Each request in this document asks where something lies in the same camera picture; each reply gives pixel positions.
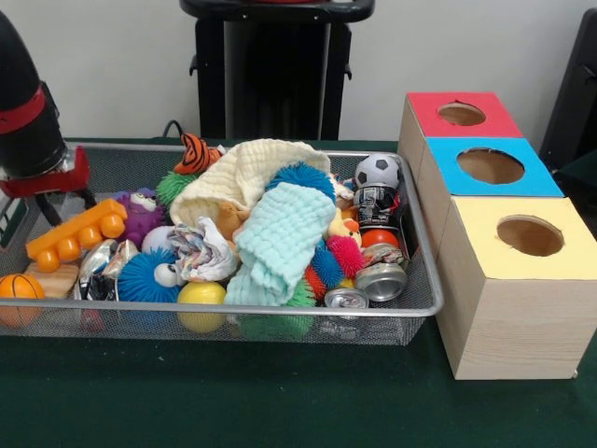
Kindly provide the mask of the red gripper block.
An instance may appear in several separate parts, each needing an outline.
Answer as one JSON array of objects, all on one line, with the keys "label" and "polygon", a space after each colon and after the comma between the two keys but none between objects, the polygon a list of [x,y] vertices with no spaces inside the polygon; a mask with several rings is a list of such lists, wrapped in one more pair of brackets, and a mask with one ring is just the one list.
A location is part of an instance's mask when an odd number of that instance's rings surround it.
[{"label": "red gripper block", "polygon": [[55,208],[61,205],[64,193],[74,192],[84,202],[86,209],[97,205],[89,188],[90,163],[83,146],[67,148],[64,159],[57,167],[45,174],[30,178],[8,178],[1,173],[1,190],[10,198],[35,196],[35,202],[52,227],[62,224]]}]

